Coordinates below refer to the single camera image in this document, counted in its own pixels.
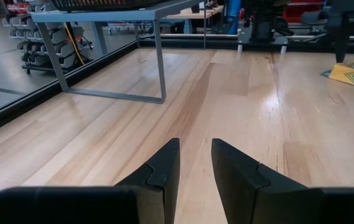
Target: table frame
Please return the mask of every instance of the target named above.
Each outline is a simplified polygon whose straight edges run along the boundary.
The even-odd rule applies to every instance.
[[[163,103],[166,98],[166,89],[165,89],[165,77],[164,77],[164,64],[163,64],[163,53],[162,53],[162,44],[161,44],[161,33],[160,33],[160,24],[159,20],[165,16],[171,14],[177,14],[181,10],[188,7],[192,7],[195,4],[198,4],[202,0],[173,0],[169,2],[163,2],[156,6],[149,7],[143,10],[134,10],[134,11],[109,11],[109,12],[45,12],[40,14],[33,14],[33,21],[37,23],[37,27],[40,30],[41,36],[43,38],[44,44],[48,50],[49,58],[54,67],[55,74],[59,81],[59,84],[64,92],[67,93],[76,93],[83,95],[91,96],[102,96],[108,98],[117,98],[123,100],[134,100],[134,101],[143,101],[149,103]],[[157,55],[157,65],[159,70],[159,80],[160,80],[160,90],[161,97],[154,96],[143,96],[143,95],[133,95],[128,93],[115,93],[110,91],[99,91],[99,90],[87,90],[82,88],[72,88],[68,85],[65,74],[62,71],[60,62],[55,53],[54,45],[50,39],[49,31],[46,22],[81,22],[81,21],[94,21],[93,31],[95,35],[95,40],[97,48],[100,50],[100,56],[106,55],[107,48],[105,37],[101,28],[100,22],[103,21],[133,21],[134,22],[134,31],[137,41],[137,46],[139,47],[140,36],[138,34],[136,21],[153,21],[154,24],[154,38],[156,43],[156,55]],[[207,28],[207,17],[206,9],[204,9],[204,30]],[[206,33],[203,35],[203,48],[206,49]]]

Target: hardwood floorboard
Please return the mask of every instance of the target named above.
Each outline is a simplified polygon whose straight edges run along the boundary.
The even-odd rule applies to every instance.
[[[161,105],[61,93],[0,128],[0,190],[113,185],[174,137],[175,223],[226,223],[213,138],[302,184],[354,186],[354,86],[319,75],[333,62],[332,54],[165,49]],[[135,50],[76,87],[159,96],[156,52]]]

